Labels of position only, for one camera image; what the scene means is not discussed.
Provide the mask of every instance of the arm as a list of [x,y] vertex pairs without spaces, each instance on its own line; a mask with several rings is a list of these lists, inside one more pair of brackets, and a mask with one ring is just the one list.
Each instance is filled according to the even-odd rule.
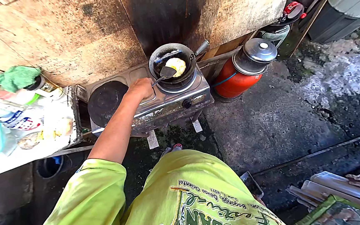
[[150,78],[138,79],[129,87],[88,159],[66,184],[45,225],[120,224],[126,178],[126,169],[120,163],[137,107],[153,93],[151,82]]
[[154,93],[151,83],[151,78],[142,78],[130,85],[118,109],[91,150],[88,159],[104,159],[122,163],[137,107],[144,98]]

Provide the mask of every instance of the shirt sleeve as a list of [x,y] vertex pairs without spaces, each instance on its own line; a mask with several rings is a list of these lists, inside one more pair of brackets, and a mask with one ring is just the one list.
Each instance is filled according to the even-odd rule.
[[119,163],[87,159],[70,178],[45,225],[119,225],[125,206],[126,169]]

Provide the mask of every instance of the stove knob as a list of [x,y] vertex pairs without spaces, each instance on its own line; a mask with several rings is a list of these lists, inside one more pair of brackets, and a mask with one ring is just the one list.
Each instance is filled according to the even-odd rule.
[[185,99],[185,100],[183,101],[183,107],[184,107],[184,108],[189,109],[191,106],[192,106],[192,101],[191,101],[191,99]]

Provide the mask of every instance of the person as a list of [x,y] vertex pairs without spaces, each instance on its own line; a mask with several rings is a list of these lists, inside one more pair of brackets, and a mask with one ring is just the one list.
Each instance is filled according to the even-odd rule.
[[151,84],[150,78],[142,78],[130,85],[44,224],[283,225],[224,162],[181,150],[180,145],[175,151],[166,149],[143,191],[125,211],[126,169],[121,163],[133,116],[142,99],[153,94]]

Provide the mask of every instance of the fried egg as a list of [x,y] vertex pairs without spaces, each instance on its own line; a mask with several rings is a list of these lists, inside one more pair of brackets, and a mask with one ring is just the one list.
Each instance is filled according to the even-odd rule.
[[184,62],[183,60],[179,59],[179,58],[171,58],[166,62],[167,67],[171,67],[173,69],[175,69],[177,71],[177,73],[175,73],[173,75],[173,77],[179,77],[181,76],[184,71],[186,70],[186,62]]

